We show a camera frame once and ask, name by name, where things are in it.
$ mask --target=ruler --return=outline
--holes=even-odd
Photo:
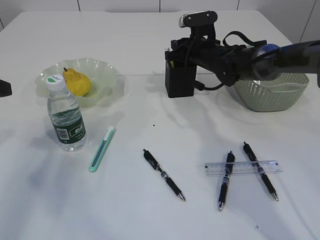
[[[232,175],[240,174],[257,174],[257,167],[255,164],[259,164],[263,167],[265,173],[281,173],[283,172],[281,166],[277,161],[235,161],[228,162],[232,164]],[[207,176],[221,176],[226,173],[226,162],[212,162],[204,164],[204,172]]]

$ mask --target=yellow pear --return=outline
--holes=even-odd
[[[66,83],[66,87],[75,96],[84,96],[91,89],[90,79],[81,72],[77,72],[72,68],[64,68],[63,77]]]

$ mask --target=bottle cap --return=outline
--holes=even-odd
[[[66,87],[66,82],[63,76],[55,74],[46,79],[46,85],[48,86],[49,91],[59,91]]]

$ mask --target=table surface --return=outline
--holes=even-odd
[[[217,37],[239,30],[253,40],[290,42],[257,11],[217,11]],[[182,12],[25,12],[0,33],[0,78],[13,95],[0,99],[0,239],[160,240],[320,238],[320,90],[314,75],[282,112],[247,109],[235,90],[168,98],[164,49],[187,36]],[[111,96],[83,109],[88,143],[78,152],[56,145],[46,99],[34,80],[63,60],[92,57],[120,76]],[[199,81],[214,86],[212,74]],[[113,125],[116,133],[96,173],[89,164]],[[274,201],[256,175],[232,176],[217,210],[221,177],[201,165],[224,162],[248,142],[261,161],[284,172],[269,178]],[[148,149],[183,191],[180,201],[151,166]]]

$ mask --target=water bottle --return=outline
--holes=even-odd
[[[61,75],[46,79],[49,89],[47,108],[58,145],[66,151],[76,151],[87,142],[86,129],[75,96],[67,89]]]

